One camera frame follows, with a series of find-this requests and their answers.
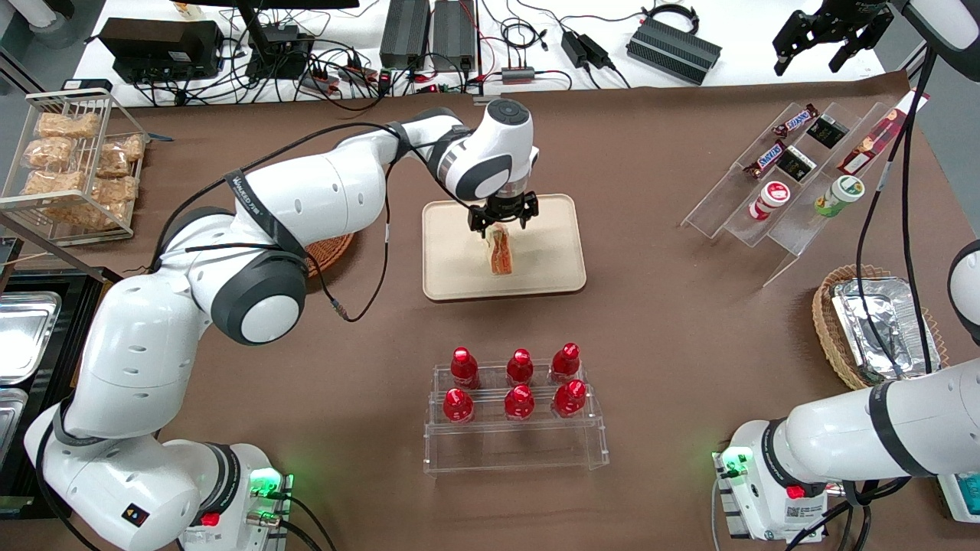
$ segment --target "packaged bread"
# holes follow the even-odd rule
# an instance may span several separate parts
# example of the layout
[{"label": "packaged bread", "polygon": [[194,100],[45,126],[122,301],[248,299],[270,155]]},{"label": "packaged bread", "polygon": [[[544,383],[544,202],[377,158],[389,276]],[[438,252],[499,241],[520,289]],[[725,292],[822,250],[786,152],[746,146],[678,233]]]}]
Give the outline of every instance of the packaged bread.
[{"label": "packaged bread", "polygon": [[91,138],[99,131],[99,116],[94,113],[84,115],[41,113],[35,131],[42,137]]},{"label": "packaged bread", "polygon": [[70,173],[33,171],[27,176],[27,183],[24,185],[24,191],[21,192],[21,195],[71,191],[73,189],[84,191],[85,180],[85,174],[79,171]]},{"label": "packaged bread", "polygon": [[[126,212],[126,203],[112,203],[103,205],[113,216],[123,220]],[[105,231],[114,229],[119,225],[102,214],[102,211],[93,205],[72,205],[70,207],[48,207],[44,209],[44,214],[55,222],[64,224],[78,225],[85,229]]]},{"label": "packaged bread", "polygon": [[120,178],[96,177],[92,186],[92,198],[103,205],[128,203],[136,200],[136,178],[123,176]]},{"label": "packaged bread", "polygon": [[114,140],[102,144],[102,155],[122,151],[125,159],[131,163],[143,158],[143,134],[133,134],[126,139]]},{"label": "packaged bread", "polygon": [[24,164],[53,172],[64,171],[72,161],[73,150],[74,140],[71,138],[35,139],[24,150]]},{"label": "packaged bread", "polygon": [[122,177],[129,175],[129,161],[122,149],[103,150],[99,156],[99,166],[95,168],[98,177]]},{"label": "packaged bread", "polygon": [[487,227],[486,238],[487,257],[490,260],[490,272],[494,276],[508,276],[514,272],[514,259],[511,255],[511,236],[507,226],[499,222]]}]

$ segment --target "white table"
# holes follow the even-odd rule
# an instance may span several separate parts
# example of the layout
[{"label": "white table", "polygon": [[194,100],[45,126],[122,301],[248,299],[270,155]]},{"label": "white table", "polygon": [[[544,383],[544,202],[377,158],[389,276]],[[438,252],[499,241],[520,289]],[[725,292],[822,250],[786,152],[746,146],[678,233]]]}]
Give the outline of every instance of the white table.
[{"label": "white table", "polygon": [[[377,69],[380,67],[378,45],[384,30],[388,0],[376,0],[373,5],[371,1],[362,0],[362,7],[353,10],[330,11],[328,12],[329,15],[321,12],[308,12],[298,15],[296,19],[313,33],[320,32],[326,24],[325,32],[321,38],[337,40],[356,48],[370,59],[370,67]],[[503,0],[485,0],[485,6],[482,0],[477,0],[477,2],[479,2],[478,18],[483,35],[499,36],[499,25],[491,20],[487,9],[498,21],[502,21],[504,18],[511,17],[507,4]],[[527,0],[527,3],[553,10],[559,17],[592,14],[609,19],[618,19],[634,13],[638,11],[639,6],[637,0],[607,0],[601,4],[593,0],[537,0],[537,2]],[[683,0],[683,4],[693,6],[701,18],[701,29],[698,36],[722,48],[721,58],[708,73],[704,86],[857,80],[884,73],[881,63],[874,53],[862,50],[845,64],[839,73],[833,74],[827,68],[827,64],[840,45],[822,44],[795,59],[784,76],[776,76],[772,69],[776,62],[772,38],[794,10],[802,9],[812,13],[820,6],[820,0]],[[562,32],[550,16],[520,6],[515,0],[510,0],[510,8],[515,14],[537,27],[539,31],[544,29],[548,31],[545,40],[548,42],[549,50],[545,51],[539,44],[528,48],[525,51],[528,65],[538,71],[559,70],[569,73],[572,76],[572,87],[575,89],[595,88],[583,70],[576,70],[571,66],[562,50]],[[238,30],[232,30],[225,19],[229,15],[227,9],[206,7],[203,10],[208,19],[218,22],[226,36],[239,37],[241,35],[244,29],[242,21],[236,17],[234,22]],[[357,15],[361,12],[364,14],[360,17],[350,17],[350,15]],[[109,17],[181,21],[180,15],[168,0],[139,0],[138,2],[106,0],[96,29],[101,29]],[[620,23],[607,23],[595,19],[575,19],[567,20],[565,24],[579,33],[588,34],[608,50],[616,66],[633,86],[689,86],[690,84],[678,78],[657,71],[626,56],[625,45],[639,25],[640,19],[640,17],[635,17]],[[686,29],[688,27],[687,21],[679,15],[662,14],[658,16],[658,19],[680,28]],[[314,50],[322,51],[331,46],[330,44],[317,43]],[[490,64],[494,55],[497,60],[494,71],[506,66],[507,48],[503,42],[498,40],[481,41],[480,46],[483,53],[484,72],[490,72]],[[225,46],[224,55],[227,55],[228,50],[229,46]],[[236,68],[240,74],[244,73],[249,57],[250,53],[236,61]],[[146,97],[131,85],[124,84],[112,70],[113,61],[112,54],[102,42],[93,40],[86,47],[74,76],[76,78],[108,78],[115,87],[113,94],[126,107],[150,105]],[[341,57],[336,61],[343,65],[345,58]],[[218,78],[228,75],[229,72],[230,63],[225,62],[225,67]],[[592,73],[596,82],[603,88],[623,87],[619,77],[608,69],[593,70]],[[548,78],[539,76],[537,80],[521,85],[503,85],[499,82],[500,78],[494,76],[486,83],[485,93],[496,95],[513,91],[559,90],[567,87],[567,79],[562,75],[542,76]],[[459,84],[459,80],[455,74],[444,74],[439,75],[433,82],[455,86]],[[212,81],[194,81],[190,87],[206,85]],[[293,99],[296,90],[293,81],[280,80],[278,86],[283,100]],[[403,88],[404,81],[396,86],[396,93],[400,95]],[[230,89],[232,89],[231,83],[216,86],[206,93],[207,95],[215,95]],[[351,90],[346,83],[341,83],[341,91],[344,93],[344,97],[351,97]],[[248,92],[242,101],[251,102],[256,95],[255,91]],[[159,92],[157,97],[162,105],[172,103],[172,95],[167,92]],[[315,99],[302,94],[300,98]],[[234,101],[233,95],[227,95],[209,103],[233,103]],[[272,82],[267,84],[266,89],[261,94],[258,94],[256,101],[278,101]]]}]

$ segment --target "stainless steel tray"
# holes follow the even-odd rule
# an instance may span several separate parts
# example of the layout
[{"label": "stainless steel tray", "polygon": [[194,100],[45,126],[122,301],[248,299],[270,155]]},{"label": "stainless steel tray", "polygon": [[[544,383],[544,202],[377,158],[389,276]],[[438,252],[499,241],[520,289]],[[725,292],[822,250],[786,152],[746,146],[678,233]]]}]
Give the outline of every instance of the stainless steel tray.
[{"label": "stainless steel tray", "polygon": [[7,450],[14,442],[17,421],[21,419],[27,393],[19,388],[0,388],[0,465],[7,457]]},{"label": "stainless steel tray", "polygon": [[58,293],[0,295],[0,385],[17,384],[34,375],[60,310]]}]

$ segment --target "acrylic bottle rack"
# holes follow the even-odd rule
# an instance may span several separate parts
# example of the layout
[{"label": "acrylic bottle rack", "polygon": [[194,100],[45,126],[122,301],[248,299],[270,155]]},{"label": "acrylic bottle rack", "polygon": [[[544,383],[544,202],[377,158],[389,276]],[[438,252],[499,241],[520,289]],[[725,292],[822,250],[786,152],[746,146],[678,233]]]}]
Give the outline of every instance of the acrylic bottle rack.
[{"label": "acrylic bottle rack", "polygon": [[[831,103],[821,114],[834,119],[849,131],[833,147],[827,148],[807,134],[812,122],[796,129],[782,141],[793,146],[809,157],[816,167],[802,180],[796,181],[779,167],[771,167],[759,179],[743,172],[748,165],[757,160],[775,143],[777,136],[771,129],[785,123],[804,109],[796,103],[790,104],[783,113],[735,160],[728,173],[698,203],[698,206],[681,223],[691,225],[709,239],[715,239],[724,229],[749,247],[755,247],[768,237],[786,250],[786,257],[762,285],[765,287],[792,266],[830,220],[820,216],[813,208],[813,202],[826,192],[830,184],[845,175],[838,166],[845,157],[858,146],[868,132],[881,121],[890,108],[876,103],[863,117],[854,115],[837,103]],[[875,157],[857,174],[863,177],[868,168],[877,160]],[[771,181],[781,181],[790,188],[790,200],[776,209],[765,221],[757,221],[749,215],[749,205],[759,197],[762,187]],[[876,182],[865,182],[874,187]]]},{"label": "acrylic bottle rack", "polygon": [[608,465],[606,425],[595,388],[584,367],[577,377],[586,383],[585,407],[562,419],[551,411],[558,385],[548,381],[550,359],[536,359],[530,388],[535,407],[524,421],[510,421],[504,414],[507,363],[481,365],[480,388],[467,390],[473,399],[473,421],[451,423],[442,411],[446,392],[453,388],[449,365],[436,366],[432,374],[428,416],[425,422],[424,469],[430,476],[472,471],[522,471],[553,467]]}]

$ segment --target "foil container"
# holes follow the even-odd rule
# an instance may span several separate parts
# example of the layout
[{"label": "foil container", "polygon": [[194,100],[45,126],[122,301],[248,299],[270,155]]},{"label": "foil container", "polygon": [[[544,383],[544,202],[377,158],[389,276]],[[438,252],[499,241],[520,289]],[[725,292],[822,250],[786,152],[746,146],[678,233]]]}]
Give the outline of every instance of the foil container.
[{"label": "foil container", "polygon": [[34,375],[60,311],[57,293],[0,295],[0,386],[18,384]]},{"label": "foil container", "polygon": [[[858,374],[871,384],[885,380],[926,375],[925,352],[918,332],[921,314],[912,304],[911,288],[898,277],[865,277],[862,279],[867,314],[858,293],[858,280],[849,279],[831,287],[831,301],[838,321],[847,336]],[[888,359],[871,331],[878,330],[889,355]],[[933,369],[941,369],[939,351],[932,331],[926,327],[929,358]]]},{"label": "foil container", "polygon": [[26,403],[27,393],[23,390],[0,388],[0,466],[16,439],[17,423]]}]

